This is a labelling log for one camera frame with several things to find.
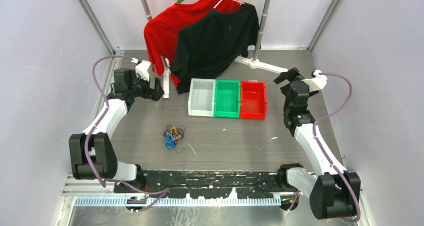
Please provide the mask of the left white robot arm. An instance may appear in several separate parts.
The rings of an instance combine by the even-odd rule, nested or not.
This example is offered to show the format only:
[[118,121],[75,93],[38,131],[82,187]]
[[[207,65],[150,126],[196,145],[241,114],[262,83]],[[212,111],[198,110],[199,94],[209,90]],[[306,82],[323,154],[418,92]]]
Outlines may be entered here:
[[118,160],[111,138],[119,122],[127,115],[136,98],[158,101],[164,94],[159,77],[150,87],[148,71],[140,67],[114,71],[111,92],[95,120],[82,133],[70,136],[69,152],[75,179],[111,179],[126,181],[133,192],[145,188],[146,179],[140,165]]

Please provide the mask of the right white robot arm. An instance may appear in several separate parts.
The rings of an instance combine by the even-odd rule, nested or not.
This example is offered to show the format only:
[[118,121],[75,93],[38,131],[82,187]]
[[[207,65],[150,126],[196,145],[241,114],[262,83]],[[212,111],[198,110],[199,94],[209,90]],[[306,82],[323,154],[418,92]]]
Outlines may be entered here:
[[274,80],[285,96],[283,122],[292,137],[305,151],[314,174],[307,172],[300,164],[283,164],[277,174],[277,183],[283,191],[295,189],[294,199],[282,204],[283,210],[290,212],[298,202],[300,194],[309,200],[309,206],[316,219],[342,218],[358,222],[361,218],[360,187],[361,179],[354,171],[348,171],[333,155],[320,134],[318,123],[340,112],[352,96],[352,85],[344,77],[349,92],[344,103],[334,112],[315,119],[308,109],[308,100],[322,90],[332,73],[315,70],[311,78],[303,77],[297,68],[285,69]]

